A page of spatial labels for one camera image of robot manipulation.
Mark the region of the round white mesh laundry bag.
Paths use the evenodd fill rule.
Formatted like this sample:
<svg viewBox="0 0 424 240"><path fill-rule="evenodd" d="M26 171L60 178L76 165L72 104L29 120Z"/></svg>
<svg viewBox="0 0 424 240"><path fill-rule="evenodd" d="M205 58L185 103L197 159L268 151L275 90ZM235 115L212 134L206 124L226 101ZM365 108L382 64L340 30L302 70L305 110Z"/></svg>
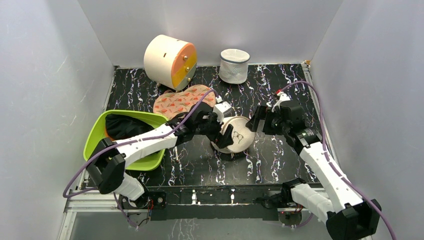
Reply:
<svg viewBox="0 0 424 240"><path fill-rule="evenodd" d="M211 142L211 145L221 153L224 154L237 154L247 150L254 142L256 133L250 131L246 127L249 119L245 116L229 116L223 119L223 125L221 133L223 134L228 127L231 125L231 139L233 144L220 148L215 143Z"/></svg>

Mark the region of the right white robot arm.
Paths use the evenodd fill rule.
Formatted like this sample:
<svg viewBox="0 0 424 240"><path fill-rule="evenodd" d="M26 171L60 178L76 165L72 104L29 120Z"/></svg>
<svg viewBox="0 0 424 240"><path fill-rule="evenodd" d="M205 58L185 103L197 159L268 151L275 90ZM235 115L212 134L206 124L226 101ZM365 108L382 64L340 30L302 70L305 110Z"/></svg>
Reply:
<svg viewBox="0 0 424 240"><path fill-rule="evenodd" d="M325 224L333 240L360 240L376 233L380 204L376 199L366 201L343 180L334 159L323 149L322 135L307 126L297 101L282 101L275 108L258 106L246 127L256 132L260 122L264 134L285 137L287 144L312 168L328 195L321 195L305 180L295 178L282 184L277 194L281 203L307 208Z"/></svg>

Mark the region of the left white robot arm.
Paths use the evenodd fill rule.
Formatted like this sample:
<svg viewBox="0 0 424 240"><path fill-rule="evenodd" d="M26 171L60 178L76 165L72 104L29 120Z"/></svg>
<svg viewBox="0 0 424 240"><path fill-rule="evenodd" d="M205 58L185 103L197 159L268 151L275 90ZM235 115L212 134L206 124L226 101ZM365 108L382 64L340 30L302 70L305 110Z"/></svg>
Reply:
<svg viewBox="0 0 424 240"><path fill-rule="evenodd" d="M234 127L225 124L213 111L177 114L146 133L122 140L102 139L96 146L86 170L100 194L126 197L137 208L149 203L149 190L126 173L132 163L165 149L189 142L195 135L206 136L213 144L226 148L234 143Z"/></svg>

